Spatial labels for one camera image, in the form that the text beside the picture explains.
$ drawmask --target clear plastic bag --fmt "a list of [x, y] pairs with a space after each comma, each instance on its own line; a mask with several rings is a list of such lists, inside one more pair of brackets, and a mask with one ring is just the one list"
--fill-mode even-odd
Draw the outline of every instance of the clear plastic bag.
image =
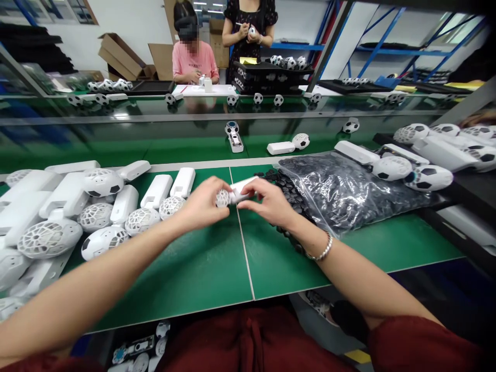
[[336, 238], [364, 225], [379, 222], [438, 200], [403, 182], [375, 177], [359, 163], [335, 151], [279, 161], [279, 172], [291, 178], [321, 228]]

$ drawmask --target silver bracelet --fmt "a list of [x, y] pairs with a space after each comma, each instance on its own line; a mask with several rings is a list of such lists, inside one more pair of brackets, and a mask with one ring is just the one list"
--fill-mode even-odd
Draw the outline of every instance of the silver bracelet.
[[328, 231], [326, 231], [326, 233], [329, 236], [329, 241], [327, 243], [327, 247], [325, 247], [325, 251], [323, 251], [322, 254], [318, 257], [311, 256], [305, 251], [306, 257], [308, 257], [309, 259], [311, 259], [313, 261], [322, 261], [324, 258], [327, 257], [327, 255], [329, 254], [329, 251], [331, 250], [331, 247], [332, 247], [332, 235]]

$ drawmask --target green workbench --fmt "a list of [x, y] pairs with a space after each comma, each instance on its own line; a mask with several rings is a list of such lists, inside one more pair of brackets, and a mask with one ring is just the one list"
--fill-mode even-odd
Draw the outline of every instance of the green workbench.
[[[266, 172], [271, 165], [196, 170], [194, 188], [210, 176], [228, 183]], [[132, 184], [143, 197], [157, 174]], [[94, 331], [128, 326], [329, 285], [315, 263], [258, 215], [230, 207], [230, 216], [171, 244], [102, 319]], [[344, 242], [386, 272], [463, 255], [415, 214], [404, 214], [350, 232]], [[80, 248], [64, 273], [83, 263]]]

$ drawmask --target black floral dress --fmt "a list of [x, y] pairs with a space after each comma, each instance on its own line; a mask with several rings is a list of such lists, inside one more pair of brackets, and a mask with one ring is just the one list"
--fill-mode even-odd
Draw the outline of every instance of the black floral dress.
[[[232, 22], [232, 32], [239, 31], [240, 26], [236, 23], [250, 23], [262, 35], [265, 36], [265, 29], [277, 22], [277, 12], [275, 11], [275, 0], [260, 0], [260, 7], [257, 12], [244, 12], [239, 9], [239, 0], [228, 0], [224, 16]], [[227, 72], [227, 84], [231, 84], [234, 78], [234, 61], [239, 61], [240, 57], [256, 57], [260, 62], [260, 45], [257, 43], [248, 44], [246, 38], [234, 44], [232, 54], [229, 59], [229, 70]]]

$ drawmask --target hand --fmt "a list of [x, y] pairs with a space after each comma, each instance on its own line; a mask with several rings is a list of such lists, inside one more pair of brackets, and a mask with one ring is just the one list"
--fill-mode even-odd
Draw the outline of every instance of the hand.
[[243, 23], [239, 26], [239, 31], [237, 32], [239, 40], [243, 40], [248, 35], [248, 30], [250, 29], [249, 23]]
[[195, 84], [198, 84], [198, 79], [200, 79], [202, 75], [200, 74], [200, 72], [198, 70], [195, 70], [195, 71], [191, 71], [189, 74], [188, 74], [188, 77], [190, 79], [191, 82], [195, 83]]
[[255, 34], [250, 34], [248, 32], [248, 40], [246, 41], [248, 44], [251, 44], [251, 43], [258, 43], [260, 41], [260, 33], [257, 31], [257, 29], [255, 28]]
[[258, 193], [258, 199], [262, 199], [262, 204], [252, 200], [245, 200], [238, 204], [238, 209], [249, 209], [262, 216], [268, 223], [288, 229], [299, 215], [293, 210], [284, 197], [283, 192], [277, 186], [257, 178], [247, 184], [241, 194], [254, 195]]
[[210, 226], [228, 217], [228, 207], [218, 208], [215, 205], [217, 193], [221, 189], [232, 191], [225, 181], [217, 177], [203, 181], [171, 219], [180, 221], [185, 232], [189, 232]]
[[480, 123], [494, 124], [496, 121], [496, 111], [488, 111], [484, 114], [472, 115], [462, 121], [459, 126], [462, 128], [474, 127]]

